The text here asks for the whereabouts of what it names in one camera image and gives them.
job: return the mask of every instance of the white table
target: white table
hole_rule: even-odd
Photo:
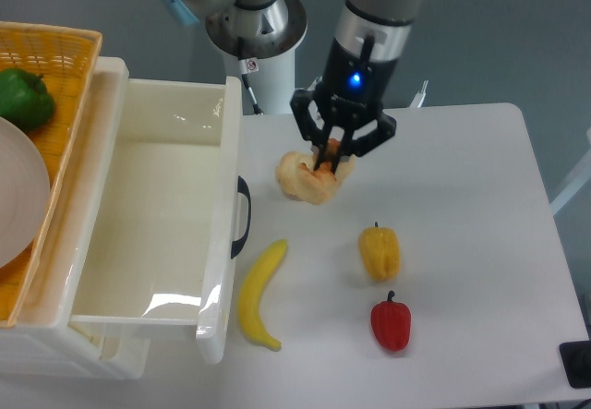
[[[3,376],[3,404],[429,409],[590,397],[561,366],[558,345],[586,330],[521,113],[495,104],[391,114],[397,137],[357,161],[320,207],[286,200],[273,180],[281,155],[307,147],[293,118],[245,118],[253,222],[235,283],[271,241],[289,240],[261,305],[279,353],[247,343],[233,314],[215,367],[191,343],[154,343],[141,380]],[[400,239],[393,283],[370,282],[357,254],[374,221]],[[413,313],[398,355],[368,324],[392,287]]]

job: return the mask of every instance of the green bell pepper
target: green bell pepper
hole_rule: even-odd
[[[0,116],[23,132],[47,123],[55,102],[47,92],[42,75],[11,67],[0,71]]]

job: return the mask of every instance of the bell pepper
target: bell pepper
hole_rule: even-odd
[[[44,125],[54,114],[55,102],[42,77],[17,67],[0,72],[0,116],[23,132]]]
[[[371,329],[378,343],[389,351],[402,351],[410,339],[410,309],[404,303],[392,301],[394,291],[371,309]]]
[[[359,252],[369,276],[376,282],[395,277],[400,270],[400,248],[396,233],[387,227],[365,229],[358,240]]]

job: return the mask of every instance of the gray wall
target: gray wall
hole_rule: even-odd
[[[423,79],[426,105],[516,104],[552,199],[589,148],[590,1],[426,0],[385,105],[410,103]],[[296,84],[307,86],[322,71],[343,0],[302,2],[309,26]],[[102,55],[122,57],[133,78],[223,81],[204,29],[177,26],[159,0],[0,0],[0,19],[99,30]],[[578,292],[591,292],[591,186],[557,225]]]

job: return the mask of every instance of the white drawer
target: white drawer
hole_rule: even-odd
[[[241,119],[235,78],[129,81],[74,325],[110,337],[197,337],[206,360],[221,360]]]

